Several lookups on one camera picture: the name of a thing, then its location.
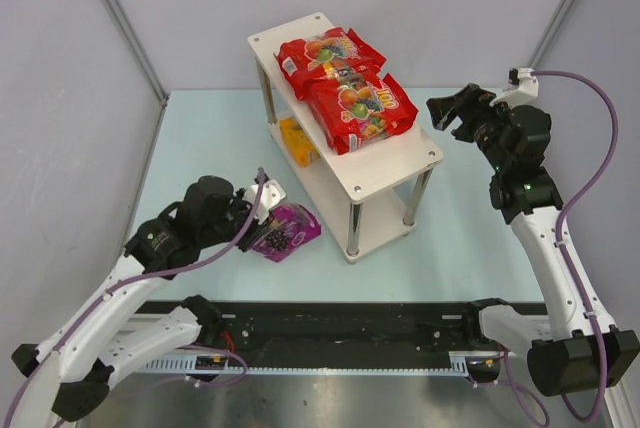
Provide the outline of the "purple candy bag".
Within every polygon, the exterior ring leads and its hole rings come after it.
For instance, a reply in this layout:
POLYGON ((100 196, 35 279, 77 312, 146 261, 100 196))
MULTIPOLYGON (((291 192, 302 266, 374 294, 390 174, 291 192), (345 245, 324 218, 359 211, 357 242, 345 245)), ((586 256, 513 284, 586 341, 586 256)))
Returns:
POLYGON ((310 210, 297 203, 285 203, 273 209, 251 250, 279 263, 321 233, 321 224, 310 210))

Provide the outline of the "orange mango candy bag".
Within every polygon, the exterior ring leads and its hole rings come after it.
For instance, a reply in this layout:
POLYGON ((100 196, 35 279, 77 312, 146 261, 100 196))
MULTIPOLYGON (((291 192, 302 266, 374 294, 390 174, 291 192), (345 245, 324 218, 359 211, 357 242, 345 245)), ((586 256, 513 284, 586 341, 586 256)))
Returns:
POLYGON ((320 159, 316 147, 293 117, 280 120, 279 129, 285 147, 299 166, 307 167, 320 159))

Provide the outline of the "red candy bag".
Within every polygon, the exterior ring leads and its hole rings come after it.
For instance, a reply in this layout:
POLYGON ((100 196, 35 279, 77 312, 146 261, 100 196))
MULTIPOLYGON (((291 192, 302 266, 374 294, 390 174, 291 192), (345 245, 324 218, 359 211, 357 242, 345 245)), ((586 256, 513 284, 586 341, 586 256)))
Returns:
POLYGON ((350 28, 331 28, 320 35, 285 42, 275 55, 278 67, 298 101, 313 84, 367 70, 378 73, 386 57, 350 28))
POLYGON ((392 75, 380 77, 371 71, 313 84, 308 105, 338 155, 403 134, 418 115, 392 75))

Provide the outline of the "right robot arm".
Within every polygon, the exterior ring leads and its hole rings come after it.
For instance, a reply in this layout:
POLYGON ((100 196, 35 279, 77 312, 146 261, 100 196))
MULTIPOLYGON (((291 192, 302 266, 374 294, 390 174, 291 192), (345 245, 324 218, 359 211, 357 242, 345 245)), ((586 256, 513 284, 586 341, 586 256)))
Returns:
POLYGON ((435 129, 458 120, 454 138, 475 144, 493 168, 491 204, 521 243, 548 313, 543 328, 501 299, 478 300, 469 305, 474 337, 524 358, 547 397, 614 387, 638 356, 639 339, 617 327, 571 243, 564 202, 543 166, 550 115, 473 83, 426 105, 435 129))

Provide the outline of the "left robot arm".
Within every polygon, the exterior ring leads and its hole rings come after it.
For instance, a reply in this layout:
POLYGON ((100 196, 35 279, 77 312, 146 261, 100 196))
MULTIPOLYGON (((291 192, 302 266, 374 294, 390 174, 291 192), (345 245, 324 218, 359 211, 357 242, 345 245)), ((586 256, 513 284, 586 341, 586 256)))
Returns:
POLYGON ((12 360, 25 376, 4 419, 6 427, 58 427, 83 419, 126 377, 166 353, 206 347, 220 333, 221 314, 204 297, 186 298, 161 320, 123 338, 118 332, 151 295, 177 275, 204 267, 233 248, 247 251, 286 197, 264 171, 235 189, 203 176, 180 201, 142 223, 115 266, 82 307, 37 345, 12 360))

